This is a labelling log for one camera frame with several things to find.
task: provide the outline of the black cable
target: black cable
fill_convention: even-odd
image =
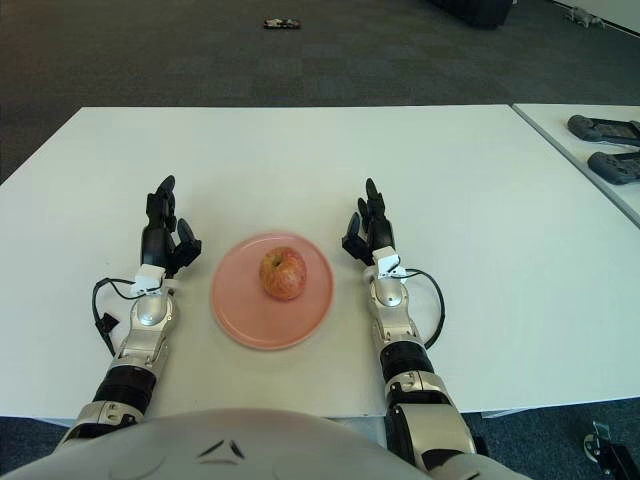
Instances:
[[[422,270],[418,270],[417,268],[407,268],[406,271],[410,272],[411,275],[403,275],[403,276],[392,275],[392,278],[405,279],[405,278],[412,278],[417,275],[424,275],[431,281],[431,283],[433,283],[433,286],[436,289],[436,293],[438,294],[438,300],[440,300],[440,320],[438,320],[438,325],[436,326],[436,329],[433,332],[433,335],[431,335],[429,340],[427,340],[424,344],[424,348],[428,350],[429,347],[431,347],[434,343],[436,343],[436,341],[438,340],[438,337],[440,336],[440,333],[442,333],[442,327],[444,326],[444,317],[445,317],[444,296],[442,295],[442,290],[440,290],[440,285],[438,285],[438,282],[436,282],[436,279],[433,278],[431,275],[429,275],[427,272],[423,272]]]
[[[400,258],[400,255],[398,255],[398,263],[396,263],[393,267],[391,267],[389,270],[387,270],[387,273],[393,272],[396,269],[396,267],[398,267],[400,265],[401,261],[402,261],[402,259]]]
[[[98,291],[104,287],[105,285],[109,284],[111,285],[111,287],[113,287],[113,289],[115,290],[115,292],[118,294],[118,296],[120,298],[123,298],[125,300],[137,300],[139,298],[144,297],[144,293],[142,295],[138,295],[136,297],[127,297],[126,295],[124,295],[119,289],[118,287],[116,287],[116,283],[124,283],[125,285],[133,285],[135,282],[132,282],[131,280],[123,280],[122,278],[103,278],[102,280],[100,280],[98,283],[95,284],[95,286],[93,287],[93,294],[91,295],[91,311],[93,312],[93,320],[95,323],[96,328],[98,329],[98,332],[100,333],[100,336],[102,337],[102,340],[104,340],[104,343],[107,345],[107,348],[109,349],[109,352],[111,353],[111,356],[116,355],[115,349],[113,348],[113,343],[111,342],[111,337],[109,337],[109,332],[111,331],[111,329],[113,329],[113,327],[115,327],[115,325],[117,325],[117,320],[113,319],[111,320],[111,324],[109,326],[106,325],[105,323],[105,319],[100,318],[100,314],[98,313],[98,307],[96,306],[96,297],[98,296]],[[151,288],[149,290],[147,290],[148,292],[153,292],[155,290],[159,290],[160,288],[162,288],[162,283],[163,283],[163,279],[160,280],[160,286],[159,287],[155,287],[155,288]]]

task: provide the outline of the black joint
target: black joint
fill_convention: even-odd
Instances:
[[[123,415],[118,425],[108,425],[105,423],[83,423],[69,432],[67,440],[71,440],[72,438],[97,438],[102,435],[106,435],[107,433],[130,427],[137,423],[138,422],[136,422],[135,417],[129,414]]]
[[[380,364],[384,381],[388,382],[400,373],[414,370],[433,373],[433,365],[423,345],[401,341],[387,345],[380,352]]]
[[[367,233],[369,231],[369,212],[367,211],[367,202],[362,198],[358,198],[358,212],[362,217],[362,229]]]
[[[155,384],[155,375],[144,368],[129,365],[115,367],[107,372],[93,401],[124,403],[144,414]]]
[[[367,243],[360,238],[360,217],[357,213],[351,216],[347,233],[342,237],[342,248],[356,260],[362,260],[366,265],[373,265],[373,258]]]
[[[384,247],[396,248],[393,240],[393,228],[391,222],[387,220],[384,215],[381,218],[376,218],[369,224],[368,235],[369,250],[372,252]]]
[[[378,189],[376,188],[376,184],[373,183],[373,179],[371,177],[367,178],[367,181],[365,183],[365,190],[367,191],[367,197],[369,197],[369,200],[377,200],[378,196],[380,195],[378,193]]]
[[[176,199],[173,195],[175,178],[169,175],[156,193],[147,195],[149,223],[142,231],[141,263],[156,265],[166,270],[167,278],[188,266],[202,251],[202,242],[196,240],[186,221],[176,221]],[[176,247],[171,234],[178,228],[181,243]]]

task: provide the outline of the white table surface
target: white table surface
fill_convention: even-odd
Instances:
[[[462,411],[640,395],[640,230],[509,107],[85,108],[0,187],[0,414],[71,418],[91,400],[109,364],[92,286],[132,277],[146,194],[169,173],[203,253],[177,277],[149,416],[384,413],[363,265],[340,247],[368,176],[403,263],[444,290],[430,357]],[[255,351],[212,320],[210,282],[234,244],[274,228],[325,252],[334,302],[305,342]],[[435,295],[409,283],[428,335]],[[101,305],[122,338],[130,305]]]
[[[629,153],[637,147],[580,140],[567,128],[573,115],[609,120],[640,121],[640,106],[517,104],[515,110],[565,155],[602,192],[640,227],[640,183],[612,185],[587,164],[595,152]]]

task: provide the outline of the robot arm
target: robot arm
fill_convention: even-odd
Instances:
[[[147,197],[149,224],[142,232],[141,261],[129,298],[137,299],[130,313],[129,335],[114,355],[93,401],[85,405],[75,424],[58,445],[68,446],[142,421],[168,355],[167,338],[177,321],[172,280],[179,268],[189,265],[201,251],[184,219],[177,223],[181,243],[171,233],[175,179],[167,177],[156,193]],[[107,345],[108,334],[101,331]]]
[[[424,339],[409,316],[406,270],[395,251],[382,195],[371,179],[367,180],[366,190],[368,200],[358,199],[358,209],[367,240],[359,236],[360,221],[358,213],[354,213],[342,246],[369,265],[363,277],[374,319],[373,340],[385,381],[387,448],[434,478],[483,478],[464,473],[474,458],[481,459],[477,465],[504,469],[489,459],[485,461],[485,457],[466,455],[475,454],[473,438],[444,382],[434,373]]]

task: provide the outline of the black device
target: black device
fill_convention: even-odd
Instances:
[[[587,458],[596,462],[605,475],[616,480],[640,480],[640,470],[626,446],[611,440],[609,425],[593,422],[594,433],[583,441]]]
[[[596,152],[587,161],[589,168],[613,185],[640,180],[640,152],[611,155]]]
[[[267,30],[290,29],[298,30],[301,27],[300,20],[295,18],[267,18],[264,21],[264,28]]]
[[[605,120],[574,115],[567,122],[569,131],[587,142],[608,142],[640,147],[640,122]]]

